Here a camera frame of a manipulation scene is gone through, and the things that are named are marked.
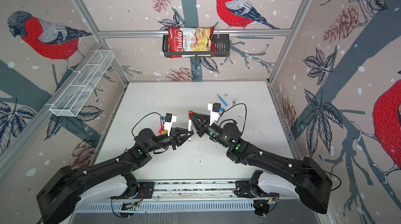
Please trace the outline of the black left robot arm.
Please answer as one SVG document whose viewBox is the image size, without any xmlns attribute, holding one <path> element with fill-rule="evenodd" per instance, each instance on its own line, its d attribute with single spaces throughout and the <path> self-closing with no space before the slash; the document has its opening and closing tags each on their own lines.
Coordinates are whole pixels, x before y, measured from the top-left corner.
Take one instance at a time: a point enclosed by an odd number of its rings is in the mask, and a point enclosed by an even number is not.
<svg viewBox="0 0 401 224">
<path fill-rule="evenodd" d="M 123 176 L 127 186 L 134 185 L 132 172 L 151 160 L 151 152 L 167 147 L 176 149 L 193 134 L 192 130 L 175 127 L 170 133 L 157 136 L 146 128 L 134 138 L 132 148 L 115 158 L 78 169 L 68 165 L 60 168 L 36 196 L 41 212 L 38 222 L 61 223 L 73 213 L 76 204 L 83 201 L 86 191 L 116 176 Z"/>
</svg>

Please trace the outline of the blue marker pen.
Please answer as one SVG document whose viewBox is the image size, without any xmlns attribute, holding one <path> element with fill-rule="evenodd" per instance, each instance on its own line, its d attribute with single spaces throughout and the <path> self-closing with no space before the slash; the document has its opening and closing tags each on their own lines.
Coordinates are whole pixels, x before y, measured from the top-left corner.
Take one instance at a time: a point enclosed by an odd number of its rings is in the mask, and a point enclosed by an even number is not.
<svg viewBox="0 0 401 224">
<path fill-rule="evenodd" d="M 225 107 L 228 107 L 227 102 L 219 94 L 217 94 L 217 97 Z"/>
</svg>

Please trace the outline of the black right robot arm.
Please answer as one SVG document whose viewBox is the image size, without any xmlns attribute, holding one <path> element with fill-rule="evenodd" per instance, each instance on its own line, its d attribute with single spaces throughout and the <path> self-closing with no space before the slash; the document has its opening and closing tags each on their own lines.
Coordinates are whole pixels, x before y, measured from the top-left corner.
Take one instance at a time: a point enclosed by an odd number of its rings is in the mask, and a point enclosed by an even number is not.
<svg viewBox="0 0 401 224">
<path fill-rule="evenodd" d="M 257 167 L 250 180 L 236 181 L 234 194 L 237 197 L 252 199 L 280 195 L 279 190 L 262 187 L 262 173 L 267 171 L 292 184 L 292 191 L 305 206 L 320 214 L 327 213 L 333 182 L 314 160 L 286 158 L 262 150 L 241 138 L 236 123 L 220 127 L 211 123 L 209 116 L 194 112 L 189 112 L 189 119 L 197 135 L 207 134 L 212 141 L 223 145 L 231 161 Z"/>
</svg>

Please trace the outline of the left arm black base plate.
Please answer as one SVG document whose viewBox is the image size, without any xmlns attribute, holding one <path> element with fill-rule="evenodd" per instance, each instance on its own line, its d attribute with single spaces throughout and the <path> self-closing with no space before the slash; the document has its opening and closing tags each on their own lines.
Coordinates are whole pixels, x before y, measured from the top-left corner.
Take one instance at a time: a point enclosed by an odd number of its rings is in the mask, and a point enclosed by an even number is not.
<svg viewBox="0 0 401 224">
<path fill-rule="evenodd" d="M 124 199 L 151 199 L 154 193 L 155 183 L 150 181 L 135 182 L 129 184 L 123 194 Z"/>
</svg>

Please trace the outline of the white whiteboard marker pen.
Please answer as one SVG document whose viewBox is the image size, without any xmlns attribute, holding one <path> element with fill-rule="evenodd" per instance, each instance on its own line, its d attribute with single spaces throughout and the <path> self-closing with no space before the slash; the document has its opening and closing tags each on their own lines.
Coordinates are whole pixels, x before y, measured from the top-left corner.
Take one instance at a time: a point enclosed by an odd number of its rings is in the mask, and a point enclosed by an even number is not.
<svg viewBox="0 0 401 224">
<path fill-rule="evenodd" d="M 188 131 L 192 130 L 192 120 L 189 118 L 188 120 Z"/>
</svg>

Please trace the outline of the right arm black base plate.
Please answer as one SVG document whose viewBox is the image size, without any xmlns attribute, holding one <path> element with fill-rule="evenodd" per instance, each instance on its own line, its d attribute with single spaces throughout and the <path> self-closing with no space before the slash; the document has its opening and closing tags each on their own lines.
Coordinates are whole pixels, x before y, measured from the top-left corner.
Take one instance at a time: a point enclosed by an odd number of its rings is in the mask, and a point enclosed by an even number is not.
<svg viewBox="0 0 401 224">
<path fill-rule="evenodd" d="M 234 194 L 239 198 L 254 199 L 257 197 L 270 197 L 277 199 L 278 194 L 266 193 L 259 186 L 250 180 L 240 180 L 235 182 Z"/>
</svg>

